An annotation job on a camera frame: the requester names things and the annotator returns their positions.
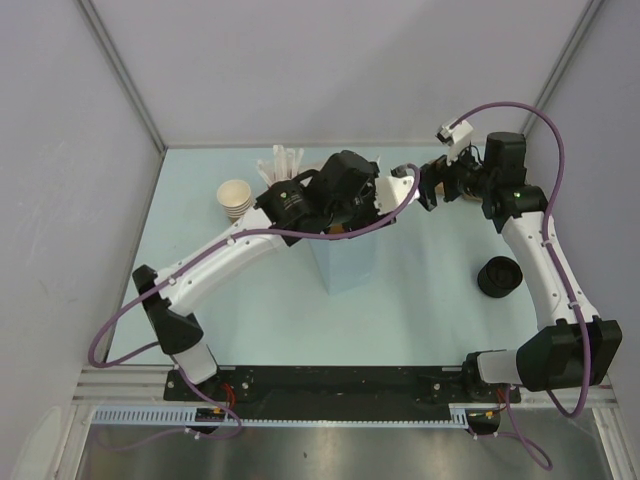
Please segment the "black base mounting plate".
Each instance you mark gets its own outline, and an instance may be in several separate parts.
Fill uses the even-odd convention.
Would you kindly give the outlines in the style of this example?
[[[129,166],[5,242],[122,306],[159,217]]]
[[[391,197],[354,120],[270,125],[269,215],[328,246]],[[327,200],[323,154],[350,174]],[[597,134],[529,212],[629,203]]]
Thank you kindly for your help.
[[[402,422],[449,420],[449,407],[494,406],[506,387],[482,385],[462,367],[222,366],[199,384],[216,401],[234,392],[243,420]]]

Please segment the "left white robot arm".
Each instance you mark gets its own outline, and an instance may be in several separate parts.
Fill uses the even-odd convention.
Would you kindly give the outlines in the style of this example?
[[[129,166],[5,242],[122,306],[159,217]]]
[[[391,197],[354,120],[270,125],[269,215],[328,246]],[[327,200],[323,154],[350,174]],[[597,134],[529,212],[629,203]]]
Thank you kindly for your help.
[[[320,167],[273,180],[255,203],[205,246],[169,267],[138,267],[133,282],[162,352],[186,377],[197,398],[221,387],[219,364],[196,319],[215,289],[264,256],[302,239],[338,240],[367,235],[394,222],[412,200],[412,177],[383,176],[379,165],[342,150]]]

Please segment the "aluminium frame rail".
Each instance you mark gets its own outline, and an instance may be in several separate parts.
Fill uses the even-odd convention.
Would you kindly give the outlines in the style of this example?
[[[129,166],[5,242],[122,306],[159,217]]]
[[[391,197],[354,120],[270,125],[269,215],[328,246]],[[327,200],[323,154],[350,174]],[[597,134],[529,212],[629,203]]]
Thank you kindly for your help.
[[[499,398],[452,366],[226,366],[191,390],[160,365],[86,368],[72,402],[97,425],[463,428]]]

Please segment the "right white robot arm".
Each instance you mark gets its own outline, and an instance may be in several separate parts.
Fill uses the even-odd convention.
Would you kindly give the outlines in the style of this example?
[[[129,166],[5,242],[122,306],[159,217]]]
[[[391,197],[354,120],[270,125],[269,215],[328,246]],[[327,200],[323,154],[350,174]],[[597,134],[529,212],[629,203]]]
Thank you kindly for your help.
[[[543,190],[526,180],[523,135],[488,135],[484,158],[472,153],[467,128],[443,127],[436,135],[448,151],[421,169],[420,203],[437,205],[436,188],[451,202],[462,195],[482,201],[486,219],[511,249],[533,301],[537,333],[516,350],[471,353],[473,369],[461,376],[463,393],[484,401],[498,384],[532,392],[600,384],[622,341],[617,321],[604,320],[589,302],[559,245]]]

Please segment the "white and blue paper bag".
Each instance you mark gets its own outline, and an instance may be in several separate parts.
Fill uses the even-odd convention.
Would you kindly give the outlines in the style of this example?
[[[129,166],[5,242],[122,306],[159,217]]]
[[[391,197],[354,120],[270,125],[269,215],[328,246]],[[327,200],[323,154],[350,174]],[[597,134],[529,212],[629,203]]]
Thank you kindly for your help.
[[[332,155],[308,186],[322,213],[329,217],[328,205],[332,200],[355,197],[363,185],[368,180],[375,181],[378,174],[376,163],[344,150]],[[372,256],[377,248],[374,233],[352,239],[312,240],[310,244],[329,294],[360,287],[370,280],[374,266]]]

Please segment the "bundle of wrapped white straws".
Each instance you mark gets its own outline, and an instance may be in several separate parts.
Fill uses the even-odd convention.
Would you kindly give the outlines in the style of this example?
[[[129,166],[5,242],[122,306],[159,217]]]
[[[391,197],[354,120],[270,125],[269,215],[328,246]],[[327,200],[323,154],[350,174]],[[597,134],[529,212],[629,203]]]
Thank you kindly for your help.
[[[304,149],[285,148],[274,145],[273,158],[269,161],[259,159],[256,169],[267,185],[279,181],[291,180],[300,173],[300,165],[304,156]]]

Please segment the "stack of brown paper cups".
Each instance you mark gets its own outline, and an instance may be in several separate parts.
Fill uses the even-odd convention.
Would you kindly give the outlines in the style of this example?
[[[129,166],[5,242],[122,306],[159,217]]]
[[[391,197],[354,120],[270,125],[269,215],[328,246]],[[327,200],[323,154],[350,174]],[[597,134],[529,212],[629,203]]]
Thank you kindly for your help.
[[[240,179],[224,182],[218,188],[216,198],[231,222],[241,218],[254,204],[250,185]]]

